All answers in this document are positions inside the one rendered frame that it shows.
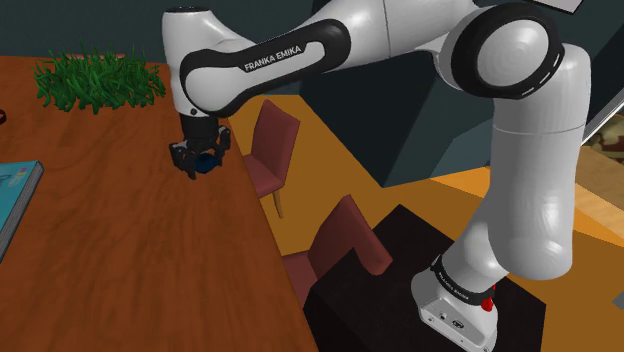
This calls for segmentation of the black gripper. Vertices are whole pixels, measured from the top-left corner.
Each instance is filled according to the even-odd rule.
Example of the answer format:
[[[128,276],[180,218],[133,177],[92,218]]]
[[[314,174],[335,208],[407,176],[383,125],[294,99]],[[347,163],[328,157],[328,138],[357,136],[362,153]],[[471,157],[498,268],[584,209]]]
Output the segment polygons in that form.
[[[231,147],[230,129],[219,125],[218,119],[213,116],[194,117],[181,114],[180,122],[184,141],[169,145],[173,164],[186,172],[191,180],[195,180],[200,149],[213,147],[216,165],[221,166],[226,151]]]

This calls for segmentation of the small dark blue object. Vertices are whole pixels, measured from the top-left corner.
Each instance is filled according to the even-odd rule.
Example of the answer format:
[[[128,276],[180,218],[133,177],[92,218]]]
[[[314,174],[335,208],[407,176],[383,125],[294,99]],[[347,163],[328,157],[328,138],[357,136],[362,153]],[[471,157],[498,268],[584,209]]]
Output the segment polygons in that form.
[[[209,153],[200,154],[195,160],[195,171],[206,174],[219,165],[218,159]]]

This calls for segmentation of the dark red chair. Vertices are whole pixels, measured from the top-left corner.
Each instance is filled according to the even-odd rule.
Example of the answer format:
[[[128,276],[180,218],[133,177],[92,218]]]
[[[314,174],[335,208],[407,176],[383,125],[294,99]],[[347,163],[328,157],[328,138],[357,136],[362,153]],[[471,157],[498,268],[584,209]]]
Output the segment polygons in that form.
[[[312,286],[351,250],[363,268],[375,276],[383,274],[393,261],[347,194],[320,225],[307,251],[282,257],[301,308]]]
[[[287,179],[300,121],[270,100],[261,106],[251,152],[244,162],[259,199],[271,194],[278,216],[284,216],[280,190]]]

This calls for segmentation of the brown wooden table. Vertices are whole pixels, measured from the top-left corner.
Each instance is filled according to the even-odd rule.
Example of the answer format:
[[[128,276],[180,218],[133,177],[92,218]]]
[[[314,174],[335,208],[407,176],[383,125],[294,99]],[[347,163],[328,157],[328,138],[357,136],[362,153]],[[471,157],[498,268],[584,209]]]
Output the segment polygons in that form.
[[[170,98],[98,114],[0,57],[0,162],[44,173],[0,263],[0,352],[317,352],[241,153],[190,179]]]

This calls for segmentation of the green grass plant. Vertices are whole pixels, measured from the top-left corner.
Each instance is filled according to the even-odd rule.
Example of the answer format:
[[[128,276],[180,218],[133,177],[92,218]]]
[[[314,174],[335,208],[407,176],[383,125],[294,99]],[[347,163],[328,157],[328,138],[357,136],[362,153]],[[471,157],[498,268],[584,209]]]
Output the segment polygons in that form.
[[[63,112],[89,108],[98,114],[103,108],[125,105],[143,108],[167,93],[159,67],[136,51],[129,55],[97,47],[82,47],[79,54],[61,51],[37,60],[32,72],[43,105]]]

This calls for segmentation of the teal book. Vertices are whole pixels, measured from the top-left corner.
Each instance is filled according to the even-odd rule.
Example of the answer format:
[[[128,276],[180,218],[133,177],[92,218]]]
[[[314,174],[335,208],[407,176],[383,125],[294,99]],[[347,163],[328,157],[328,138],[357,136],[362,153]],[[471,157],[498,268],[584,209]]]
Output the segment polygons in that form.
[[[43,174],[37,160],[0,163],[0,263]]]

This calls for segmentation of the black robot stand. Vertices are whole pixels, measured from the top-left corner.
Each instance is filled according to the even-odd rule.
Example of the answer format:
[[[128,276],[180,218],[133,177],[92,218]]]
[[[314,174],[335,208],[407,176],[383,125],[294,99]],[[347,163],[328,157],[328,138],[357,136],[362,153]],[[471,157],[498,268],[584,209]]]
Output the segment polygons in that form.
[[[319,352],[465,352],[421,321],[411,294],[452,239],[399,205],[374,232],[393,258],[375,276],[349,251],[310,289],[303,311]]]

